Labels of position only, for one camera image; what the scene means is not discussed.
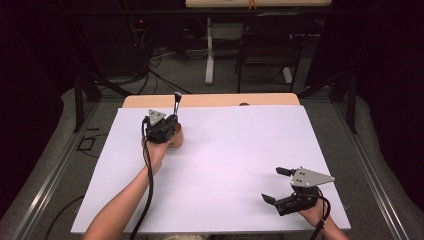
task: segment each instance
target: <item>metal bracket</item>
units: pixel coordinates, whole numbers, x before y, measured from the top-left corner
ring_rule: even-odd
[[[154,126],[156,123],[158,123],[160,120],[165,118],[166,114],[161,113],[152,109],[149,109],[149,120],[150,125]]]
[[[291,185],[294,187],[310,188],[324,183],[334,182],[335,180],[332,176],[299,167],[293,175]]]

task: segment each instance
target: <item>desk leg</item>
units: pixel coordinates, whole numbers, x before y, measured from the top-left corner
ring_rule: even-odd
[[[213,83],[213,65],[214,65],[214,59],[213,59],[213,49],[212,49],[212,22],[211,18],[208,18],[208,60],[206,64],[206,78],[205,78],[205,84],[206,85],[212,85]]]
[[[293,81],[292,76],[291,76],[291,72],[290,72],[290,68],[285,67],[283,69],[283,77],[284,77],[285,83],[291,83]]]

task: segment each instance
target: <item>desk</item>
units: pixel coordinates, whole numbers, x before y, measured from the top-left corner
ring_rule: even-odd
[[[329,7],[332,0],[256,0],[256,7]],[[186,0],[187,8],[240,8],[249,7],[249,0]],[[208,59],[205,84],[213,84],[214,56],[212,49],[212,20],[207,18]],[[285,70],[288,79],[289,71]]]
[[[239,107],[240,103],[250,106]],[[173,96],[130,96],[125,100],[71,232],[84,233],[104,204],[142,168],[140,125],[148,111],[145,107],[170,113],[172,105]],[[184,144],[168,150],[155,176],[152,205],[140,232],[312,230],[299,214],[280,217],[261,197],[264,193],[280,199],[293,192],[291,178],[278,175],[276,167],[303,166],[330,174],[306,112],[294,94],[185,95],[179,119]],[[321,189],[332,203],[335,221],[343,229],[350,228],[334,184]],[[125,232],[134,228],[146,198]]]

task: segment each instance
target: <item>wooden table edge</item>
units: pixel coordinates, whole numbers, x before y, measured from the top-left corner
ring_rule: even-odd
[[[174,95],[133,95],[125,98],[123,108],[174,107]],[[179,107],[223,107],[249,105],[300,105],[294,93],[187,94]]]

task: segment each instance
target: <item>chair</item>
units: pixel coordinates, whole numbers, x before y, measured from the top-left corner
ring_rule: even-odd
[[[242,84],[242,66],[281,68],[279,73],[285,67],[293,67],[293,92],[303,45],[313,26],[313,19],[306,14],[260,13],[249,18],[241,32],[237,93]]]

